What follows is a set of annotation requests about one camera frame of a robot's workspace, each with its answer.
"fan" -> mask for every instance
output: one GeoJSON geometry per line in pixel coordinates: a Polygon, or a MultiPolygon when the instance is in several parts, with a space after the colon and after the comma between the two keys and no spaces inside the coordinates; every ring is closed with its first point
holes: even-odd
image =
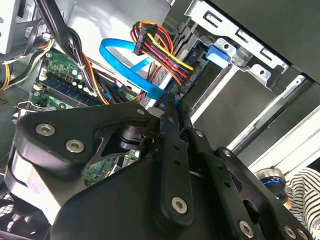
{"type": "Polygon", "coordinates": [[[0,240],[43,240],[50,224],[41,210],[0,184],[0,240]]]}

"striped shirt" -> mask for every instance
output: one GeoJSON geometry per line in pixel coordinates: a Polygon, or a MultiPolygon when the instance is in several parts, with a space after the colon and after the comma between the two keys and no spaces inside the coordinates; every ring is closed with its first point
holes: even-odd
{"type": "Polygon", "coordinates": [[[292,204],[290,212],[320,240],[320,173],[301,170],[286,183],[285,192],[292,204]]]}

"mechanical arm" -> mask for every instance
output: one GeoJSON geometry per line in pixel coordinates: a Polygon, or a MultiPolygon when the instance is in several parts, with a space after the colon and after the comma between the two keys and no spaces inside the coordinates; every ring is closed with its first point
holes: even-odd
{"type": "Polygon", "coordinates": [[[128,102],[22,117],[5,183],[53,223],[50,240],[312,239],[168,93],[149,112],[128,102]],[[129,150],[137,162],[84,187],[88,165],[129,150]]]}

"wire bundle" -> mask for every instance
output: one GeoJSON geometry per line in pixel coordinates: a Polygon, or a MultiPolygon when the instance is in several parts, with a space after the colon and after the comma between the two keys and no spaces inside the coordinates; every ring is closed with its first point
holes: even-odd
{"type": "Polygon", "coordinates": [[[30,61],[26,67],[26,69],[16,78],[11,79],[11,73],[12,70],[10,68],[10,64],[4,64],[5,66],[5,80],[0,86],[0,90],[7,90],[11,88],[14,85],[17,85],[19,83],[22,83],[25,81],[29,75],[33,72],[33,70],[36,68],[37,63],[39,63],[40,59],[52,48],[54,44],[53,40],[50,40],[45,46],[41,47],[39,51],[36,51],[30,58],[30,61]]]}
{"type": "Polygon", "coordinates": [[[58,45],[68,58],[81,69],[87,88],[92,93],[96,93],[104,104],[110,104],[104,96],[103,88],[98,83],[88,58],[82,51],[82,43],[79,35],[65,24],[55,1],[34,0],[34,2],[44,23],[58,45]]]}
{"type": "MultiPolygon", "coordinates": [[[[130,36],[135,44],[140,36],[143,25],[157,24],[152,21],[138,21],[136,24],[134,24],[132,30],[130,31],[130,36]]],[[[183,82],[189,77],[190,72],[194,68],[173,55],[173,42],[169,34],[159,25],[157,25],[155,37],[157,39],[155,39],[150,33],[146,34],[141,47],[141,52],[157,61],[172,75],[177,84],[182,86],[183,82]]],[[[158,70],[158,68],[154,70],[152,76],[150,77],[151,79],[158,70]]]]}

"metal screw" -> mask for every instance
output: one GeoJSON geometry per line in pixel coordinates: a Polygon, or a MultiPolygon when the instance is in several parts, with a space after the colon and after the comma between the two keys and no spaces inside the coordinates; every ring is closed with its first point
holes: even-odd
{"type": "Polygon", "coordinates": [[[171,204],[173,209],[179,214],[185,214],[188,210],[186,202],[181,197],[174,196],[171,200],[171,204]]]}
{"type": "Polygon", "coordinates": [[[65,109],[67,106],[64,104],[64,103],[60,103],[59,104],[59,108],[61,108],[61,109],[65,109]]]}
{"type": "Polygon", "coordinates": [[[223,150],[223,153],[224,153],[227,157],[231,157],[231,153],[230,153],[228,150],[224,149],[224,150],[223,150]]]}
{"type": "Polygon", "coordinates": [[[247,223],[246,221],[240,221],[239,227],[241,232],[243,232],[243,234],[246,235],[248,238],[252,239],[254,237],[254,231],[252,230],[249,223],[247,223]]]}
{"type": "Polygon", "coordinates": [[[308,240],[308,236],[304,231],[302,231],[300,228],[297,228],[298,233],[303,237],[304,240],[308,240]]]}
{"type": "Polygon", "coordinates": [[[143,111],[142,109],[138,108],[136,111],[138,112],[138,114],[145,115],[145,111],[143,111]]]}
{"type": "Polygon", "coordinates": [[[75,154],[82,153],[85,149],[85,145],[81,141],[75,139],[67,141],[65,147],[69,152],[75,154]]]}
{"type": "Polygon", "coordinates": [[[292,239],[296,239],[297,238],[295,232],[288,225],[284,226],[284,230],[292,239]]]}
{"type": "Polygon", "coordinates": [[[204,134],[199,130],[195,131],[195,133],[201,138],[204,136],[204,134]]]}
{"type": "Polygon", "coordinates": [[[55,134],[56,129],[54,126],[48,123],[40,123],[35,127],[35,131],[42,136],[52,136],[55,134]]]}

